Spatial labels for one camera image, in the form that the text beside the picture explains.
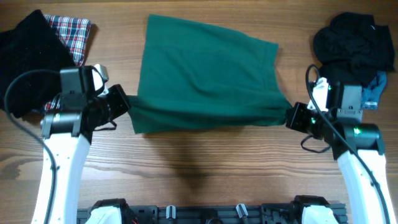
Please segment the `green cloth garment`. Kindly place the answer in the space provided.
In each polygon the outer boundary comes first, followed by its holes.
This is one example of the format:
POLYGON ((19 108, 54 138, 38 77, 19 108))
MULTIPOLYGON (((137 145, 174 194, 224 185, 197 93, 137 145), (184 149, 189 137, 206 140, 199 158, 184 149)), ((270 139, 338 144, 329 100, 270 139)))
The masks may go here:
POLYGON ((236 30, 150 15, 129 99, 134 132, 284 124, 291 105, 275 74, 278 48, 236 30))

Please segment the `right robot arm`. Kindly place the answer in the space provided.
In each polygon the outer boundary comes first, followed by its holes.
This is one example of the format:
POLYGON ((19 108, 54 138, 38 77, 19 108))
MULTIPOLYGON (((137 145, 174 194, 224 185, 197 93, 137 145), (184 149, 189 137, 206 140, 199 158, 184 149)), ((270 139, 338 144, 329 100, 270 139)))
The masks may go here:
POLYGON ((328 144, 343 175, 355 223, 396 223, 384 141, 377 125, 362 122, 362 88, 321 81, 306 86, 310 102, 297 102, 288 110, 286 127, 328 144))

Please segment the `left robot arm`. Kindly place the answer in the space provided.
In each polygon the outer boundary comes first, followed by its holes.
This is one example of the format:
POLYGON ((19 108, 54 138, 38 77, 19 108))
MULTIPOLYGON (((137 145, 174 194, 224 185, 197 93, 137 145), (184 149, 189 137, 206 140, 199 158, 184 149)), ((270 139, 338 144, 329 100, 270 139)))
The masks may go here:
POLYGON ((60 107, 42 120, 44 159, 32 223, 76 223, 81 175, 93 132, 116 129, 130 109, 121 85, 106 86, 105 66, 63 68, 60 107))

